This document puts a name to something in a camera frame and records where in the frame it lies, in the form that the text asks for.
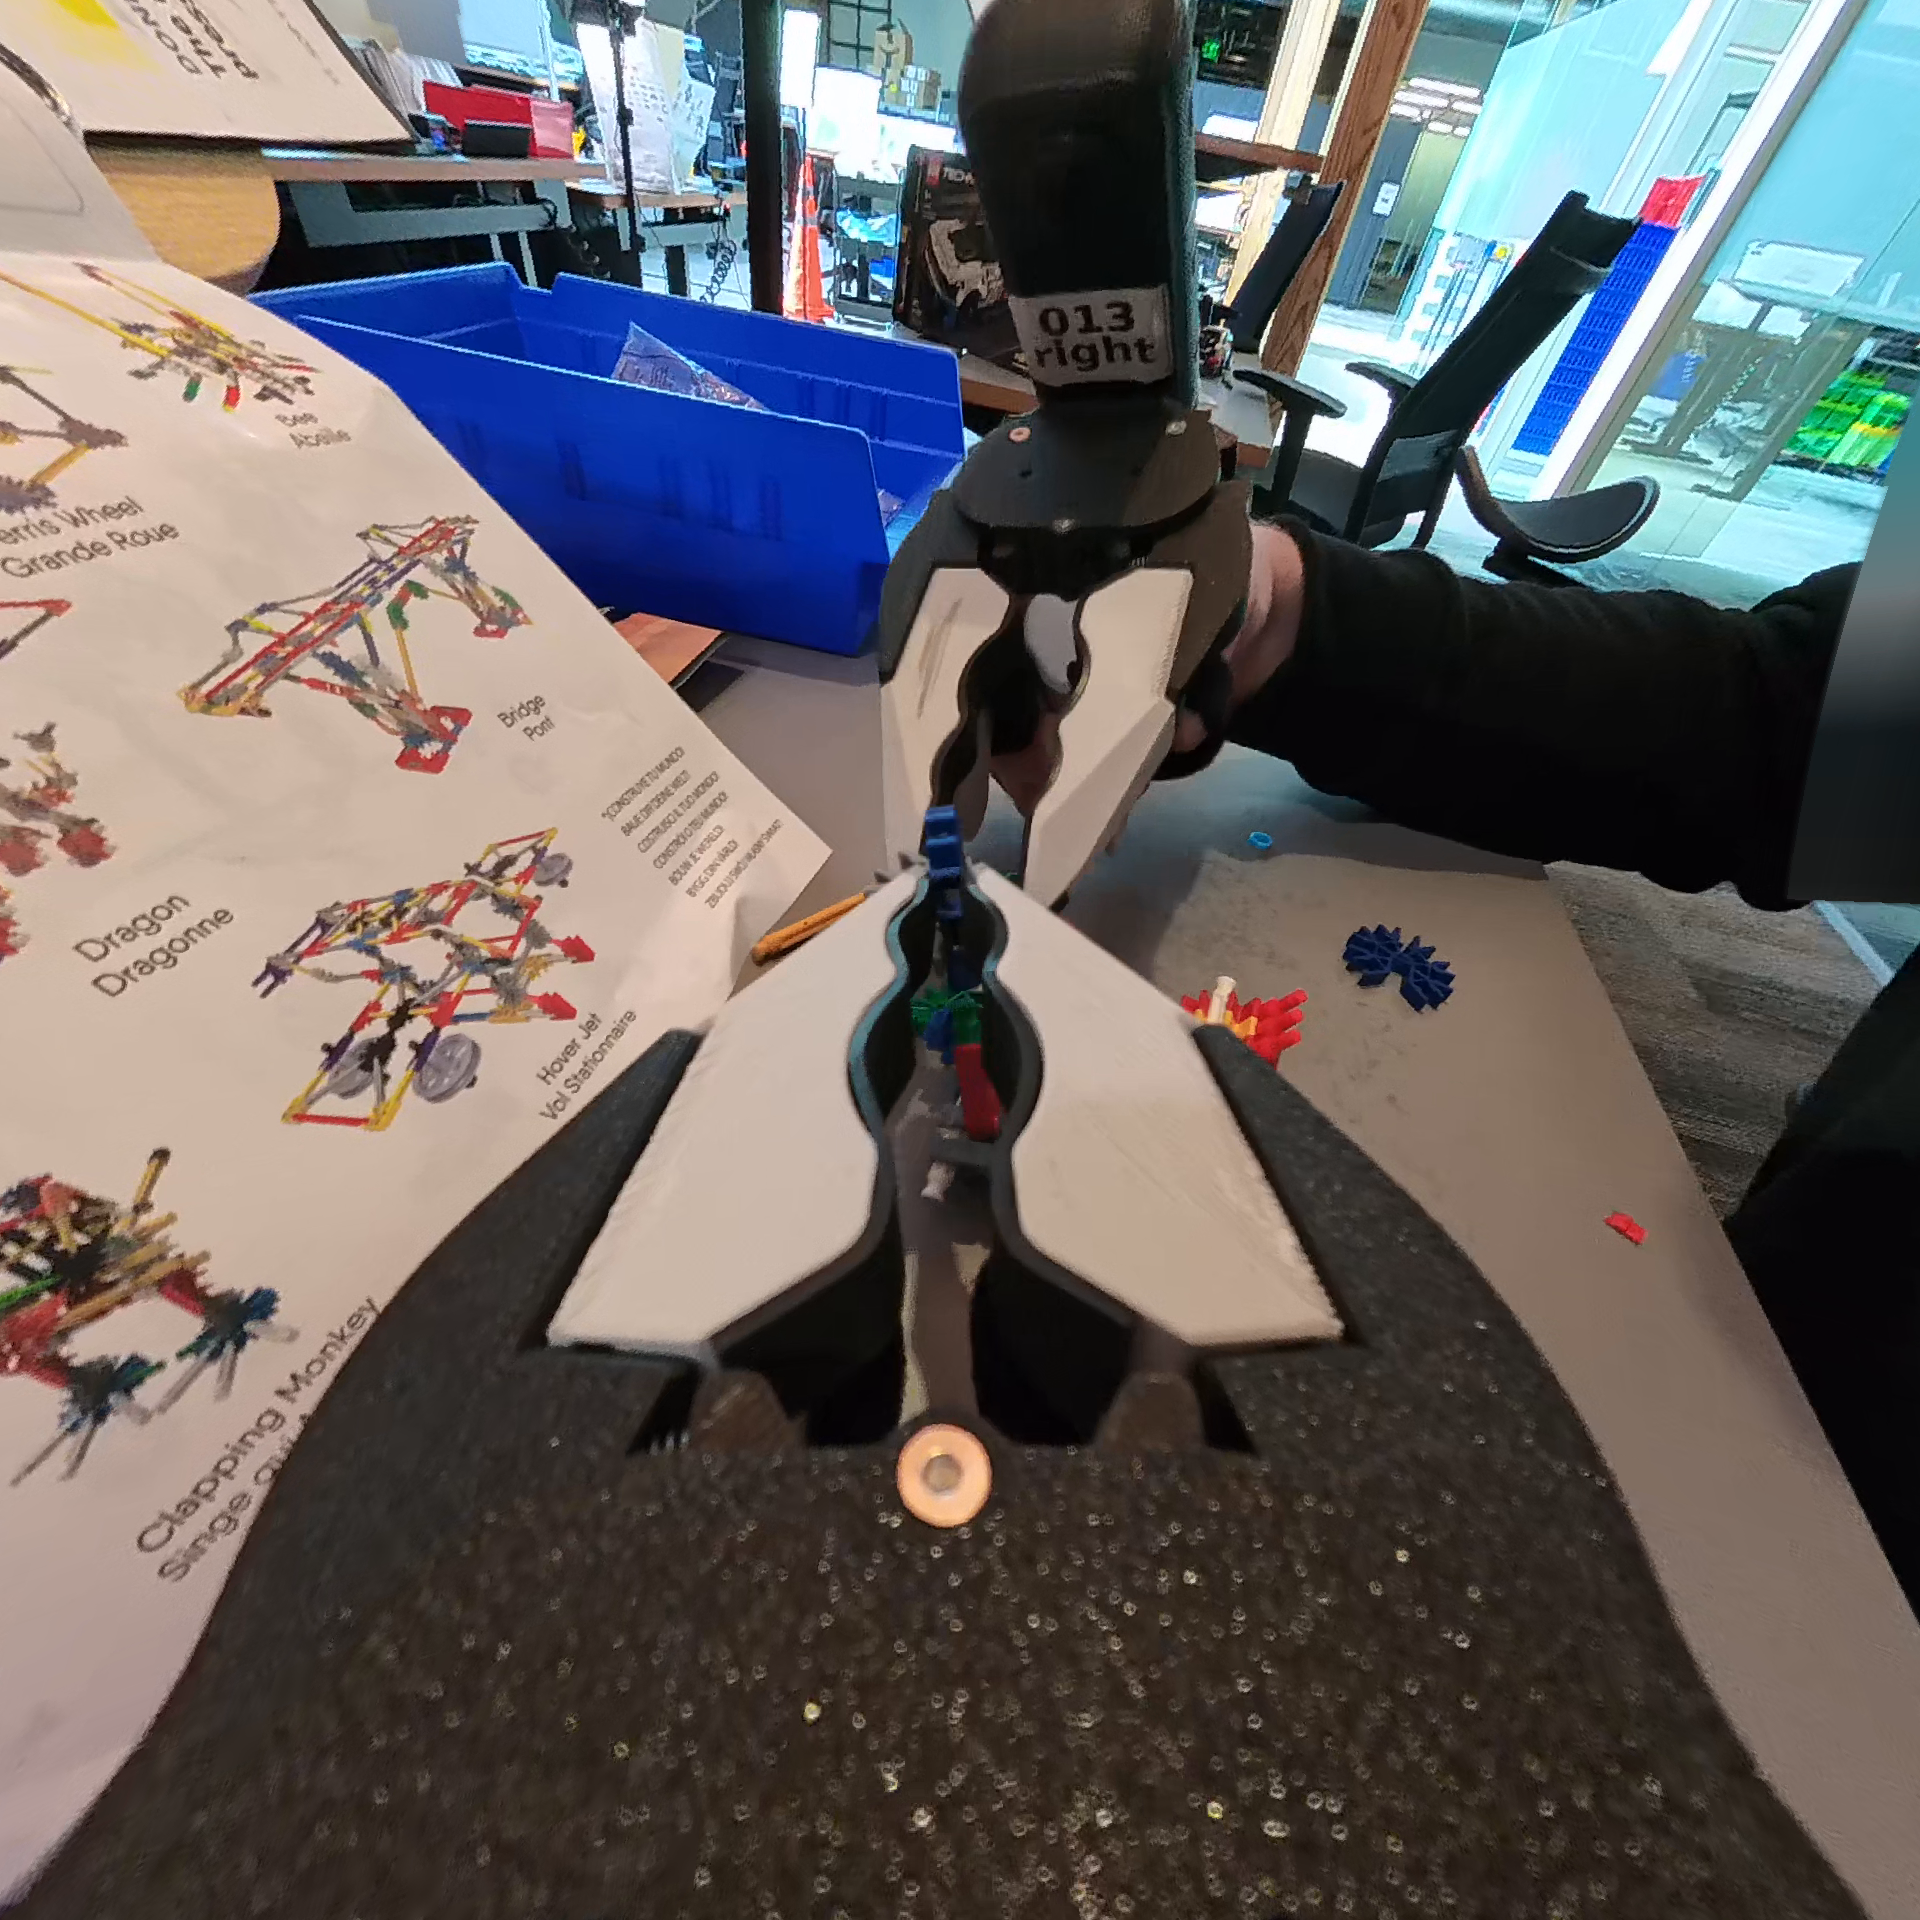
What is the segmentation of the round wooden table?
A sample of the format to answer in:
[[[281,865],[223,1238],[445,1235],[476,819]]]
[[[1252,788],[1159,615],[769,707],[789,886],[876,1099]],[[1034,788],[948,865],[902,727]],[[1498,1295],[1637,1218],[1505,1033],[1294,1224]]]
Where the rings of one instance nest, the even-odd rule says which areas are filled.
[[[154,255],[249,298],[281,239],[272,166],[257,144],[87,134],[87,154]]]

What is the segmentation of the red toolbox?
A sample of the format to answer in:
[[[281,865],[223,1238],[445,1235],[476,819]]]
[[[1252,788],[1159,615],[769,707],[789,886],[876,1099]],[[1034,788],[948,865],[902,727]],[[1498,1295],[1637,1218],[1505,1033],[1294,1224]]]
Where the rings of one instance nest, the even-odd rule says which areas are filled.
[[[437,115],[461,154],[482,161],[574,161],[574,111],[566,100],[506,88],[425,81],[422,112]]]

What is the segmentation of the black printed box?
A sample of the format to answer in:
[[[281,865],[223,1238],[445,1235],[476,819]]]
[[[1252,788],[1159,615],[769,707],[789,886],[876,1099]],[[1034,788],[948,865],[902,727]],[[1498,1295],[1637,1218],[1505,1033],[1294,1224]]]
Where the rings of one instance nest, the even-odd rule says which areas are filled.
[[[1006,280],[959,151],[912,146],[901,180],[893,321],[909,335],[1024,372]]]

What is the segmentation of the dark metal pole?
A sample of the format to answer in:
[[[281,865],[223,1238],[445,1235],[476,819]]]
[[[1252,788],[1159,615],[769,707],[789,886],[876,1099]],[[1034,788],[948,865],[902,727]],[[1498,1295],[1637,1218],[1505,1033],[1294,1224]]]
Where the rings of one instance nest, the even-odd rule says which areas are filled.
[[[738,2],[752,307],[783,314],[783,111],[778,2]]]

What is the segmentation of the white printed sign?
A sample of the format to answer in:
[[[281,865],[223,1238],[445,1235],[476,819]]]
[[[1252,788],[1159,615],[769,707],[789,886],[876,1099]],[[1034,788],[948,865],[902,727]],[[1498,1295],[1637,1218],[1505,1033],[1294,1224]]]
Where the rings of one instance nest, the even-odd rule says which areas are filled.
[[[410,138],[305,2],[4,2],[1,42],[93,135],[298,150]]]

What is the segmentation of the wooden post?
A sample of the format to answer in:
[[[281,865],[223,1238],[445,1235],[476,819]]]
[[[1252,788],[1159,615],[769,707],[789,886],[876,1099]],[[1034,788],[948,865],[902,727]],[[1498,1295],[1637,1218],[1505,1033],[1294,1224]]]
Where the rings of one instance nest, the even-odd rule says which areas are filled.
[[[1296,376],[1302,363],[1425,15],[1425,2],[1370,2],[1362,11],[1345,84],[1334,103],[1327,143],[1313,169],[1317,183],[1340,183],[1341,193],[1326,232],[1311,244],[1265,328],[1261,363],[1272,372]]]

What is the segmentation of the clear plastic parts bag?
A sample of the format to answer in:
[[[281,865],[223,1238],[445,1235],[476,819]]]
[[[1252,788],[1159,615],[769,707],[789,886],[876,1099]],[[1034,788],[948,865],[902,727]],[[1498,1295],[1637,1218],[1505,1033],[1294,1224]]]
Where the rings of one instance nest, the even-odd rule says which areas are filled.
[[[607,378],[616,384],[648,394],[705,400],[740,411],[764,410],[760,400],[748,395],[717,372],[710,372],[682,350],[638,323],[629,324],[625,339]]]

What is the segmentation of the orange traffic cone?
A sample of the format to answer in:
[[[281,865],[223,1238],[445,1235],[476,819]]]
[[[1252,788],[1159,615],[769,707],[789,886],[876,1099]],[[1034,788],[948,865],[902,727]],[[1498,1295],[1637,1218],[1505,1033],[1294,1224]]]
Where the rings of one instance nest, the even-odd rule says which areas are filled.
[[[821,204],[808,151],[799,158],[794,206],[786,224],[781,311],[786,321],[794,323],[831,324],[834,321],[822,260]]]

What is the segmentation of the person's right forearm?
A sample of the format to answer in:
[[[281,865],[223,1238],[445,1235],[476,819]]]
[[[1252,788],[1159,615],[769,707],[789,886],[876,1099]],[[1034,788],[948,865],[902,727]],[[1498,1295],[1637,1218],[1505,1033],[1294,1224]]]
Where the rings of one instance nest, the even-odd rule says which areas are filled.
[[[1727,611],[1480,584],[1280,527],[1302,548],[1302,627],[1232,743],[1464,848],[1797,906],[1791,831],[1857,564]]]

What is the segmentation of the black office chair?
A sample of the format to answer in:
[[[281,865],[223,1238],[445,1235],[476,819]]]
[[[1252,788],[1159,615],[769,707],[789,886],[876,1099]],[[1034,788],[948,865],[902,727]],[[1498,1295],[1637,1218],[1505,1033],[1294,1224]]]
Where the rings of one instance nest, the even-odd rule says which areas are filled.
[[[1313,183],[1287,201],[1238,291],[1221,310],[1226,339],[1222,368],[1240,354],[1258,354],[1268,323],[1329,226],[1341,194],[1343,183],[1329,180]]]
[[[1311,422],[1341,418],[1341,400],[1296,376],[1238,368],[1233,382],[1272,400],[1281,416],[1271,471],[1255,490],[1250,515],[1257,522],[1296,520],[1367,548],[1386,545],[1417,520],[1409,545],[1424,548],[1452,487],[1460,487],[1479,529],[1495,538],[1484,569],[1501,582],[1568,586],[1569,567],[1617,552],[1654,515],[1662,499],[1654,479],[1637,474],[1576,494],[1501,499],[1470,436],[1505,379],[1575,305],[1600,288],[1633,228],[1591,211],[1585,196],[1565,194],[1519,265],[1425,372],[1349,361],[1351,376],[1386,394],[1385,423],[1360,464],[1306,449]]]

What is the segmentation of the colourful toy construction model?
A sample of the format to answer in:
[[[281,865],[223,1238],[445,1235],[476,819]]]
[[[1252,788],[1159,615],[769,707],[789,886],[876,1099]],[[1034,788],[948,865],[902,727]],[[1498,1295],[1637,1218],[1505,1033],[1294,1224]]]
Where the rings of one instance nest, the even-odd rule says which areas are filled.
[[[913,992],[909,1020],[919,1046],[938,1058],[954,1087],[954,1126],[937,1131],[928,1147],[921,1188],[925,1201],[941,1202],[962,1174],[988,1175],[984,1152],[1000,1138],[1002,1102],[983,1051],[983,971],[965,937],[962,908],[962,886],[969,881],[966,836],[952,806],[928,807],[921,850],[937,940],[935,970]],[[1182,998],[1189,1020],[1232,1033],[1268,1065],[1302,1042],[1305,1003],[1305,992],[1278,1000],[1238,998],[1232,977],[1218,977],[1205,992]]]

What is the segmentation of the stack of blue crates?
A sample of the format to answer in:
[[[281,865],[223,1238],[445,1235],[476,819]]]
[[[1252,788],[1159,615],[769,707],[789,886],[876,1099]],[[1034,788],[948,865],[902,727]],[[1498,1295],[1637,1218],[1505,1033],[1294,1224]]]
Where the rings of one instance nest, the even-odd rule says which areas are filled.
[[[1617,343],[1625,324],[1631,321],[1646,288],[1669,255],[1674,228],[1665,224],[1641,222],[1625,240],[1610,270],[1600,286],[1592,288],[1568,345],[1544,378],[1544,384],[1527,411],[1517,436],[1516,452],[1546,456],[1568,430],[1576,406],[1585,398],[1600,368]]]

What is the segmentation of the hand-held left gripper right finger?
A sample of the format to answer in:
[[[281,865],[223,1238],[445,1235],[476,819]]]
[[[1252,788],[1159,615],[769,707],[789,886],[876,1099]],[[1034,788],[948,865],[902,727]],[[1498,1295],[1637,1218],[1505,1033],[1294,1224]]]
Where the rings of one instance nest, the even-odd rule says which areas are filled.
[[[1135,1334],[1189,1354],[1334,1343],[1337,1310],[1200,1041],[1221,1041],[993,871],[993,1041],[1014,1051],[976,1356],[1119,1375]]]

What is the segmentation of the orange toy rod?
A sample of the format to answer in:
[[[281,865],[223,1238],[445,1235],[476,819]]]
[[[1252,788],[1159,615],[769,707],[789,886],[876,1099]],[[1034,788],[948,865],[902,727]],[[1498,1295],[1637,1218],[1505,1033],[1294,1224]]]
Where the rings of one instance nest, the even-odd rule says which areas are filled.
[[[826,906],[816,908],[814,912],[808,912],[799,919],[793,919],[789,924],[781,924],[778,928],[767,930],[752,947],[752,963],[757,967],[765,967],[767,963],[776,961],[778,956],[786,956],[786,954],[804,947],[807,943],[816,940],[821,932],[824,932],[836,921],[857,912],[865,902],[868,902],[865,891],[842,896],[839,902],[831,902]]]

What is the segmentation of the dark blue toy connector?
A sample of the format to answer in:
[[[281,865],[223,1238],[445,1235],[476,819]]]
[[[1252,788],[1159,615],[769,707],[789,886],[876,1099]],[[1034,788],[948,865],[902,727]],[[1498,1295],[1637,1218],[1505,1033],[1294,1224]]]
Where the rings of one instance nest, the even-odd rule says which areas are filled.
[[[1391,985],[1415,1014],[1445,1006],[1455,991],[1452,963],[1439,958],[1433,944],[1406,937],[1398,928],[1356,928],[1340,958],[1365,991]]]

